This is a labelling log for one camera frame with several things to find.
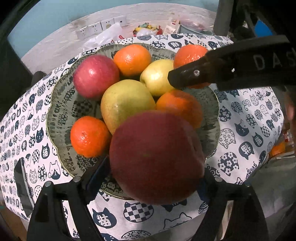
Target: cat print tablecloth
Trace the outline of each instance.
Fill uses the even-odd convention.
[[[119,40],[114,44],[148,43],[156,48],[177,52],[181,46],[198,44],[211,50],[231,44],[226,37],[193,34],[141,36]],[[29,220],[20,203],[14,179],[14,166],[21,160],[26,171],[29,195],[36,202],[44,183],[69,182],[72,178],[64,170],[46,130],[51,93],[57,81],[82,56],[98,48],[81,53],[54,69],[40,80],[9,109],[1,121],[0,184],[7,207]],[[217,148],[206,160],[213,175],[227,182],[241,184],[266,158],[278,138],[283,125],[279,102],[270,87],[219,91],[210,85],[219,101],[220,138]],[[69,231],[79,237],[68,202],[64,214]],[[125,201],[100,191],[88,205],[91,216],[105,240],[133,240],[148,237],[188,222],[207,210],[195,192],[172,205],[155,206],[137,201]]]

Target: screw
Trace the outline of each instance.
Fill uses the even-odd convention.
[[[219,183],[223,181],[223,179],[221,177],[218,177],[218,176],[215,177],[215,180],[216,180],[216,182],[219,182]]]
[[[73,178],[73,181],[75,183],[79,182],[80,180],[81,180],[81,177],[79,177],[79,176],[76,176],[76,177]]]
[[[44,183],[44,186],[49,187],[52,184],[51,181],[47,181],[46,183]]]
[[[198,77],[200,75],[200,71],[196,69],[195,71],[193,71],[193,74],[195,77]]]

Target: power outlet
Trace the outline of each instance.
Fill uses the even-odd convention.
[[[102,20],[101,21],[102,29],[103,30],[106,30],[106,29],[110,28],[111,25],[113,25],[114,23],[115,22],[114,22],[114,19],[113,18]]]
[[[102,32],[101,22],[88,25],[88,29],[89,29],[90,36],[101,33]]]
[[[127,22],[126,22],[126,16],[125,15],[121,15],[121,16],[115,17],[114,18],[114,22],[115,23],[120,23],[120,26],[124,26],[124,25],[127,24]]]
[[[80,40],[85,39],[89,36],[89,29],[87,26],[83,27],[79,30],[76,30],[76,34],[77,34],[78,39],[80,39]]]

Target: apple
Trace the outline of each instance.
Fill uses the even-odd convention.
[[[204,175],[205,157],[193,127],[171,113],[128,118],[111,140],[111,173],[131,198],[154,205],[189,197]]]
[[[155,97],[174,90],[175,88],[168,81],[168,73],[174,69],[173,65],[174,61],[170,59],[159,59],[152,62],[142,72],[140,82],[145,84]]]
[[[82,61],[73,74],[77,92],[87,99],[101,100],[104,92],[119,81],[114,61],[104,55],[92,55]]]
[[[110,86],[101,101],[101,113],[111,134],[128,117],[155,109],[149,90],[136,80],[122,80]]]

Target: patterned bowl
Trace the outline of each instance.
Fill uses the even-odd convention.
[[[157,49],[148,44],[141,43],[150,52],[152,60],[174,59],[175,53],[167,49]],[[49,138],[56,147],[57,155],[62,167],[71,176],[81,176],[87,168],[92,167],[99,158],[85,158],[78,155],[73,149],[70,141],[70,131],[74,122],[82,116],[91,115],[102,119],[100,105],[98,102],[87,100],[76,92],[73,84],[73,73],[77,66],[89,55],[102,54],[113,58],[115,53],[126,45],[109,44],[97,51],[84,52],[81,58],[73,58],[72,67],[64,74],[53,89],[51,96],[51,107],[47,115],[47,131]],[[209,155],[217,146],[220,126],[218,122],[219,104],[216,95],[209,88],[184,89],[185,92],[196,97],[204,112],[202,127],[197,130],[201,139],[205,155]],[[121,199],[131,199],[117,184],[108,176],[101,186],[102,192]]]

